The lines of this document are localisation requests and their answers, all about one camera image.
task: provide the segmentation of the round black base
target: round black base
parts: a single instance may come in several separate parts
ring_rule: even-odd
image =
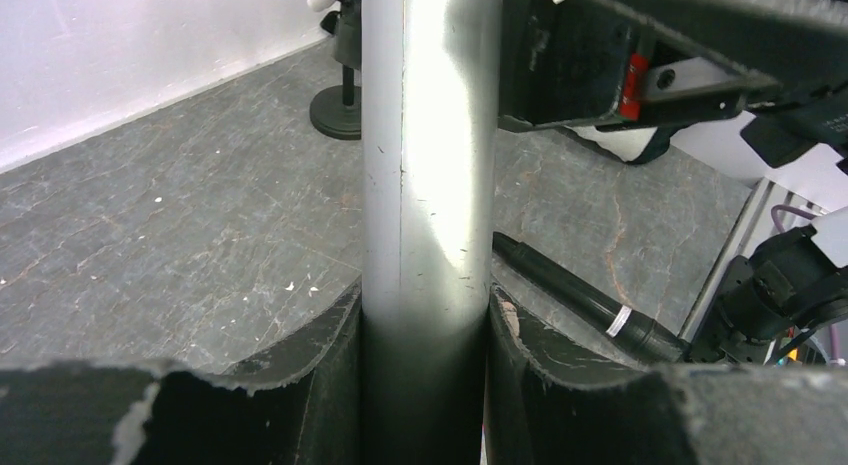
[[[330,87],[318,92],[309,105],[309,120],[312,126],[324,135],[338,140],[360,140],[362,138],[361,89],[354,90],[353,105],[342,103],[342,86]]]

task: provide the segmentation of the black pen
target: black pen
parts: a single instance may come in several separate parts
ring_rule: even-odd
[[[515,271],[568,307],[618,348],[645,363],[677,362],[688,344],[644,313],[622,305],[526,243],[495,232],[492,249]]]

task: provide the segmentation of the white wall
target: white wall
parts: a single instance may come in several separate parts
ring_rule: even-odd
[[[0,0],[0,171],[322,38],[306,0]]]
[[[848,207],[848,175],[836,168],[841,159],[838,153],[827,145],[817,145],[789,165],[769,168],[739,136],[753,118],[744,112],[734,120],[699,123],[678,132],[671,143],[749,186],[766,177],[824,209]]]

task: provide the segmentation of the red label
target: red label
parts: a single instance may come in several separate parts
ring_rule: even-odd
[[[639,119],[639,101],[637,100],[639,84],[648,71],[648,59],[634,53],[630,56],[627,76],[624,78],[624,90],[621,91],[621,101],[618,104],[618,114],[628,120]]]

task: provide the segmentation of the silver cylinder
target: silver cylinder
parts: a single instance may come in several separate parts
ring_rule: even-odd
[[[362,0],[363,463],[479,463],[501,0]]]

